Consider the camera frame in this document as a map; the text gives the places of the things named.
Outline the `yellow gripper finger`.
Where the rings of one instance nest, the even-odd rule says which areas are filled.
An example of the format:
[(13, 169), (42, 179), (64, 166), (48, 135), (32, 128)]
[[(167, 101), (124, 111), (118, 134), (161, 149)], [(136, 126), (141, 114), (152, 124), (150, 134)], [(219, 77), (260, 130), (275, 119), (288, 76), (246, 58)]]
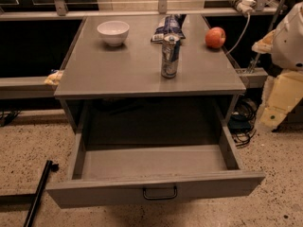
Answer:
[(260, 54), (270, 54), (273, 49), (273, 40), (275, 32), (275, 30), (272, 30), (267, 33), (262, 39), (255, 42), (252, 46), (252, 50)]
[(276, 129), (302, 99), (303, 74), (284, 70), (274, 78), (259, 121), (268, 128)]

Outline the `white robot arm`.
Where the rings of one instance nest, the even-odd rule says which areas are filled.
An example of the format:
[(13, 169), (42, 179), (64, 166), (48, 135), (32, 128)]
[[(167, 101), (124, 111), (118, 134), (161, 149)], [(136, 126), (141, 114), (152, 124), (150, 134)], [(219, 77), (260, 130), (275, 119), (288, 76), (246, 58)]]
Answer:
[(263, 126), (276, 129), (303, 98), (303, 2), (295, 4), (252, 50), (270, 54), (272, 63), (282, 69), (259, 116)]

